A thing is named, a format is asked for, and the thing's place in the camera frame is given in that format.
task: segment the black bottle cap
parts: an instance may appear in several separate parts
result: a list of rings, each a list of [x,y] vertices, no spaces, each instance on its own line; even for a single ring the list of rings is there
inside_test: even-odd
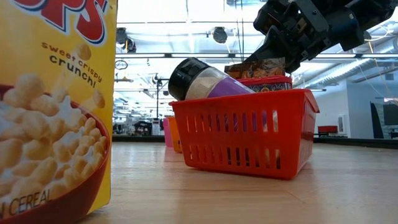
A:
[[[169,80],[169,93],[178,101],[185,100],[192,81],[201,71],[210,67],[197,58],[187,58],[175,67]]]

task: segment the purple bottle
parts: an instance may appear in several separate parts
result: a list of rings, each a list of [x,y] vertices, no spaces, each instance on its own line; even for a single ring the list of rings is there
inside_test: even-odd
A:
[[[254,92],[217,68],[197,58],[187,58],[173,71],[169,93],[182,101]]]

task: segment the basket handle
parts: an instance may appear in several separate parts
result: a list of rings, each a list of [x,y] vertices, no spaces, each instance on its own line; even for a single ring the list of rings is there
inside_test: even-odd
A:
[[[319,106],[318,106],[317,100],[313,96],[311,90],[305,92],[305,97],[310,102],[314,112],[319,113],[320,111],[319,111]]]

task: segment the desk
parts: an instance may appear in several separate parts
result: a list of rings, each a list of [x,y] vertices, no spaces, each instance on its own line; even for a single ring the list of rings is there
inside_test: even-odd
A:
[[[116,142],[112,162],[111,203],[79,224],[398,220],[398,150],[316,144],[291,181],[191,169],[159,143]]]

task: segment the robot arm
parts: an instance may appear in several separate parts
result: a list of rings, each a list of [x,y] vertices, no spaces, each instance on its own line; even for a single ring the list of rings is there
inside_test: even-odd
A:
[[[266,39],[245,62],[285,57],[286,72],[340,44],[344,51],[364,44],[366,30],[388,20],[398,0],[268,0],[254,28]]]

